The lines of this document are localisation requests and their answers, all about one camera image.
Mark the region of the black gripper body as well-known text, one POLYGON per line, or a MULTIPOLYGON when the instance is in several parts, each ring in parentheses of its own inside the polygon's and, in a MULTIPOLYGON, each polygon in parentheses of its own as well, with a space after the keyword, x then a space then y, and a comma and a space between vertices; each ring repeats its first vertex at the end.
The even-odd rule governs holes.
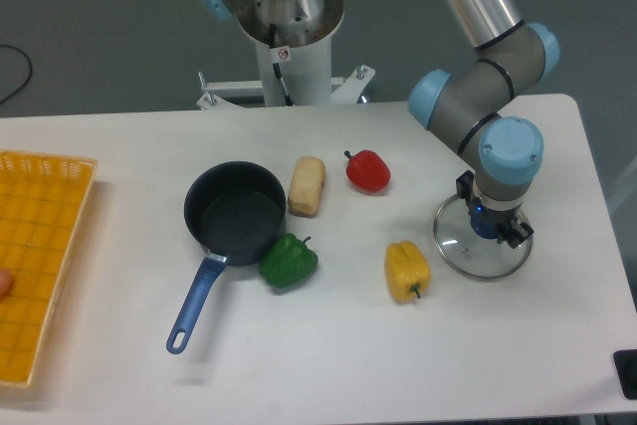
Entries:
POLYGON ((502 201, 489 197, 479 188, 471 170, 456 179, 456 193, 467 206, 475 232, 509 232, 523 204, 522 199, 502 201))

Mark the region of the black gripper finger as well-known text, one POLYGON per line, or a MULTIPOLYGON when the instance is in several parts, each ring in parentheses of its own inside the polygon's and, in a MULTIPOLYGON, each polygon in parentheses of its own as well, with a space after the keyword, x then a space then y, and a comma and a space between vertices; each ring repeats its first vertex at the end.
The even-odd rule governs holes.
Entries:
POLYGON ((517 248, 532 237, 534 229, 527 222, 513 218, 508 223, 499 223, 497 233, 499 244, 506 243, 510 248, 517 248))

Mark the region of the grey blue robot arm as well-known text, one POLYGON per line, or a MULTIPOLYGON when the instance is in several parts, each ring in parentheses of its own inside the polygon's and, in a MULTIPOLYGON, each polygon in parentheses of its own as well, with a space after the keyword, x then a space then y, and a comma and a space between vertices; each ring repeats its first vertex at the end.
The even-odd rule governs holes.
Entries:
MULTIPOLYGON (((236 18, 257 51, 267 106, 333 102, 331 37, 343 0, 199 0, 215 18, 236 18)), ((512 0, 446 0, 477 60, 464 74, 436 70, 408 97, 412 116, 469 166, 457 182, 472 229, 518 247, 532 236, 519 210, 537 174, 543 139, 531 122, 506 119, 504 106, 557 64, 559 45, 528 23, 512 0)))

